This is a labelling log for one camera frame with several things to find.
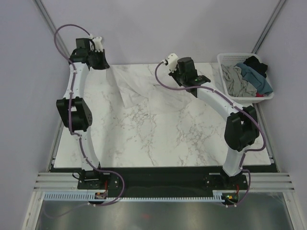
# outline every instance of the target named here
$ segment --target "gray floor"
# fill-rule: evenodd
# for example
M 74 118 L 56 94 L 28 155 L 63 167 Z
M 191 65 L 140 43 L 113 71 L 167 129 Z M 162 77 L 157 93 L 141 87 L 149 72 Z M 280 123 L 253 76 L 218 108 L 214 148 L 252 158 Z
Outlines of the gray floor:
M 80 202 L 44 202 L 59 215 Z M 292 230 L 282 194 L 249 194 L 237 208 L 213 203 L 119 202 L 85 206 L 57 219 L 42 215 L 42 230 Z

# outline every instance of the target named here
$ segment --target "blue cloth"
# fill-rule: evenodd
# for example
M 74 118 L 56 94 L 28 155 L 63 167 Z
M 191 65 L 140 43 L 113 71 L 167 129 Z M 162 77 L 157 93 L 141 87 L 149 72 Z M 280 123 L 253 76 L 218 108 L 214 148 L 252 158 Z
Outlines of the blue cloth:
M 236 66 L 241 68 L 241 75 L 243 79 L 251 83 L 257 89 L 259 94 L 270 94 L 273 92 L 273 89 L 265 78 L 252 67 L 249 67 L 243 63 L 238 63 Z

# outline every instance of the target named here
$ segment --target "pile of clothes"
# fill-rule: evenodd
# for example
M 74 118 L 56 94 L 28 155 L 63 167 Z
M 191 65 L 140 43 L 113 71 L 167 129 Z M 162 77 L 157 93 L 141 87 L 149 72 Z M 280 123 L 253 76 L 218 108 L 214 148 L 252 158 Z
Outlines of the pile of clothes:
M 266 81 L 268 66 L 251 56 L 235 66 L 222 65 L 227 91 L 233 97 L 263 97 L 273 92 Z

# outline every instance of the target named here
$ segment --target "table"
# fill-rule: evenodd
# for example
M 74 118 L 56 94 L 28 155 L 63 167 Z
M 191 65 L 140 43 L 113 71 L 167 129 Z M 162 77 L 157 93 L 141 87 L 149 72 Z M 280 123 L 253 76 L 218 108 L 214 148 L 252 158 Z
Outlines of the table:
M 172 167 L 223 165 L 227 155 L 225 121 L 197 98 L 181 111 L 153 115 L 148 100 L 125 109 L 114 79 L 117 69 L 128 75 L 153 75 L 156 64 L 113 65 L 91 70 L 84 99 L 92 111 L 92 140 L 102 167 Z M 207 76 L 222 90 L 217 63 L 196 63 L 199 74 Z M 262 146 L 262 138 L 253 147 Z M 267 150 L 251 152 L 244 165 L 271 164 Z M 64 128 L 54 168 L 80 168 L 75 140 Z

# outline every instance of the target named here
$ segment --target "gray wall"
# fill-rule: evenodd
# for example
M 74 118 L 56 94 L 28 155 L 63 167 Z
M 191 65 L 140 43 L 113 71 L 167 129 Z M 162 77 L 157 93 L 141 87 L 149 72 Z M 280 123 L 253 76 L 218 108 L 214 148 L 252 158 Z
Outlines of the gray wall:
M 69 69 L 31 0 L 0 7 L 0 228 L 21 228 L 46 167 Z
M 57 27 L 76 23 L 105 39 L 110 64 L 196 62 L 250 52 L 278 0 L 42 0 Z M 82 31 L 61 32 L 70 52 Z
M 290 0 L 259 55 L 269 65 L 275 97 L 261 108 L 277 163 L 294 181 L 307 215 L 307 1 Z

